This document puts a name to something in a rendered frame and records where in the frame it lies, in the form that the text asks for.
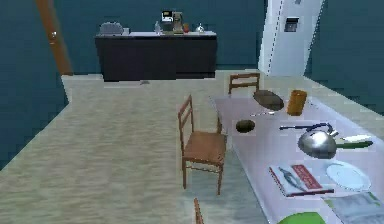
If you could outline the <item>green handled white knife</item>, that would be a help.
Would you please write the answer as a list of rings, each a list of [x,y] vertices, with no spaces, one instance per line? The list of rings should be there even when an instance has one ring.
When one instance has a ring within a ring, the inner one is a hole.
[[[335,142],[337,147],[341,149],[366,148],[373,144],[369,135],[355,135],[338,138]]]

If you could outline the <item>grey folded newspaper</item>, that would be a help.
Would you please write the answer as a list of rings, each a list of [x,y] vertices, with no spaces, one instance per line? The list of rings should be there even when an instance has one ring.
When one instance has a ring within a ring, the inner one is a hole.
[[[384,203],[373,193],[323,197],[343,224],[384,224]]]

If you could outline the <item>white round plate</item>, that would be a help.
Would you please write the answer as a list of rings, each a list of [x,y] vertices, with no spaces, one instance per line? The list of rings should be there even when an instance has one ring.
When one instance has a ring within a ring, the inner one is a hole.
[[[338,186],[351,191],[367,191],[371,187],[370,178],[349,163],[334,162],[326,168],[326,174]]]

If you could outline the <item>white dining table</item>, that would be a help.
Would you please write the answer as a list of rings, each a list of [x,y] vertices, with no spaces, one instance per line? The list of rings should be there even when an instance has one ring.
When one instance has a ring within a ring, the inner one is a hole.
[[[300,117],[291,117],[283,110],[274,115],[251,117],[265,109],[248,97],[213,97],[211,102],[270,224],[277,224],[286,216],[299,212],[317,212],[326,224],[343,224],[320,195],[283,196],[268,168],[271,165],[304,164],[321,181],[332,184],[326,175],[328,163],[311,158],[298,149],[301,132],[279,130],[279,127],[327,122],[341,137],[368,134],[367,130],[315,98],[307,103]],[[239,133],[236,123],[246,119],[254,121],[255,128],[249,133]]]

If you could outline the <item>brown wooden dining chair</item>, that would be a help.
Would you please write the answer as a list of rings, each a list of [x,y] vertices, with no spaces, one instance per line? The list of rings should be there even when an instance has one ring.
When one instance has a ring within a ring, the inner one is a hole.
[[[194,198],[195,222],[196,224],[204,224],[203,216],[201,214],[199,201]]]
[[[181,149],[182,185],[186,188],[187,170],[200,170],[217,173],[217,194],[221,194],[224,161],[226,153],[226,136],[221,133],[222,125],[217,120],[216,132],[196,131],[194,128],[193,100],[189,95],[178,113],[178,130]],[[183,128],[190,121],[191,134],[184,141]]]
[[[236,88],[254,87],[256,91],[260,88],[260,74],[231,74],[229,76],[228,93],[232,94],[232,90]]]

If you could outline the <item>black and tan coffee machine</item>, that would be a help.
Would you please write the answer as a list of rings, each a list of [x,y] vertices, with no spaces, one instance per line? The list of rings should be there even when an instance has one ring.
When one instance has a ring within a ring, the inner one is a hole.
[[[163,11],[161,28],[164,34],[183,34],[183,13],[180,11]]]

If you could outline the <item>white fridge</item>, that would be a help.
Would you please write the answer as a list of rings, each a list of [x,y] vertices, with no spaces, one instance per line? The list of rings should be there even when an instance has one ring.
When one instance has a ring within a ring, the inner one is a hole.
[[[303,76],[324,0],[267,0],[258,69]]]

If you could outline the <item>black kitchen counter cupboard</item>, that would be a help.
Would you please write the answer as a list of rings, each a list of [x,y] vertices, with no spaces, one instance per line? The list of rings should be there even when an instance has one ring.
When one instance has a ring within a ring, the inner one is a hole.
[[[215,77],[217,34],[213,31],[96,35],[95,45],[105,82]]]

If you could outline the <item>red and white book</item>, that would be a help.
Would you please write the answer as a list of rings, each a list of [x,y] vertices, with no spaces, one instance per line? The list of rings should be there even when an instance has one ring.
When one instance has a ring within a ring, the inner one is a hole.
[[[321,184],[302,164],[270,166],[268,171],[285,197],[334,192],[332,187]]]

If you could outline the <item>brown wooden room door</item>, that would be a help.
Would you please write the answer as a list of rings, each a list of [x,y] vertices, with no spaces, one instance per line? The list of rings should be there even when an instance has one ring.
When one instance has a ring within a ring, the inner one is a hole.
[[[35,0],[49,46],[60,75],[73,75],[67,47],[60,30],[54,0]]]

